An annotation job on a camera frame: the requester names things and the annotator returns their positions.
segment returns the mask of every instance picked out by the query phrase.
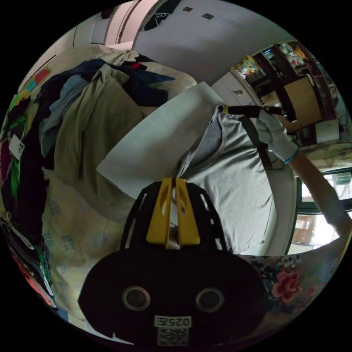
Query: white glove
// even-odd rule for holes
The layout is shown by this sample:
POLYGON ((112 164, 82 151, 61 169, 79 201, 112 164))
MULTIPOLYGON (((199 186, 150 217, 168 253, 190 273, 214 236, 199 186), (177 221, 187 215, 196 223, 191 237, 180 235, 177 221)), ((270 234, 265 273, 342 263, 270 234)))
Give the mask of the white glove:
POLYGON ((285 164, 297 155, 299 147, 289 140, 286 128, 275 116, 262 109, 259 113, 257 128, 259 140, 266 143, 268 150, 272 151, 285 164))

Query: white card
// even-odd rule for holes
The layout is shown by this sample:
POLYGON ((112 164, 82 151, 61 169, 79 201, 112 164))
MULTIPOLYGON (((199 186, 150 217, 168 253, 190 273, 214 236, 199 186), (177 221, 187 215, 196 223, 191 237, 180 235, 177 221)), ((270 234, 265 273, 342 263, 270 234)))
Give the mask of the white card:
POLYGON ((13 137, 11 138, 10 144, 8 146, 8 149, 17 160, 21 159, 21 155, 23 153, 24 148, 25 148, 25 145, 18 139, 16 135, 13 135, 13 137))
POLYGON ((222 99, 205 82, 169 100, 135 126, 97 171, 136 199, 143 188, 173 177, 180 157, 204 133, 222 99))

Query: sticker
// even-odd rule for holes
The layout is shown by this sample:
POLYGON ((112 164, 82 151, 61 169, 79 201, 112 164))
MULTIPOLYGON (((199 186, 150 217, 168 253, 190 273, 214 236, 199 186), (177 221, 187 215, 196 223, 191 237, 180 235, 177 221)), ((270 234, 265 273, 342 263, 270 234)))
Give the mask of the sticker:
POLYGON ((192 317, 156 315, 154 317, 154 326, 166 329, 189 329, 192 327, 192 317))
POLYGON ((156 315, 154 326, 158 328, 158 346, 188 346, 191 316, 156 315))
POLYGON ((8 149, 17 160, 21 159, 24 148, 25 145, 18 139, 16 135, 13 135, 8 149))

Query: floral fabric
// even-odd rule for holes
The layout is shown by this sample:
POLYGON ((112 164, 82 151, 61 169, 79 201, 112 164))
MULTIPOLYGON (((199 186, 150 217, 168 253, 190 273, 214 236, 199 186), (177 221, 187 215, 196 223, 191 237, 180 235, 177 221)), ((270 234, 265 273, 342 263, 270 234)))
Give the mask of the floral fabric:
POLYGON ((289 256, 245 256, 260 275, 271 308, 257 330, 247 338, 285 325, 304 311, 319 295, 338 267, 348 239, 338 238, 309 252, 289 256))

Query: bedsheet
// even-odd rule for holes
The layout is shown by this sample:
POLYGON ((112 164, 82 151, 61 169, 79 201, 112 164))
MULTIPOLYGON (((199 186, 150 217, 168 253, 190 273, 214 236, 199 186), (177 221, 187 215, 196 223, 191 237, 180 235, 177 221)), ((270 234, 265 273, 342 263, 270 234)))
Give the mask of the bedsheet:
MULTIPOLYGON (((129 51, 124 59, 135 61, 138 54, 129 51)), ((32 120, 37 111, 34 104, 41 86, 53 75, 72 69, 85 60, 102 58, 108 63, 118 65, 121 62, 121 52, 103 45, 88 44, 71 48, 47 63, 51 69, 48 74, 31 92, 27 109, 26 133, 31 128, 32 120)), ((170 82, 157 84, 155 87, 168 91, 168 99, 196 85, 196 81, 184 72, 165 67, 156 62, 143 62, 146 70, 173 77, 170 82)), ((144 116, 156 108, 139 107, 144 116)), ((112 221, 104 218, 93 210, 72 187, 64 185, 52 171, 44 170, 45 178, 49 180, 47 200, 42 217, 43 238, 49 248, 52 288, 60 315, 67 318, 75 326, 94 333, 84 320, 77 299, 83 281, 89 270, 104 256, 118 250, 124 220, 112 221)), ((0 210, 4 211, 2 199, 0 210)))

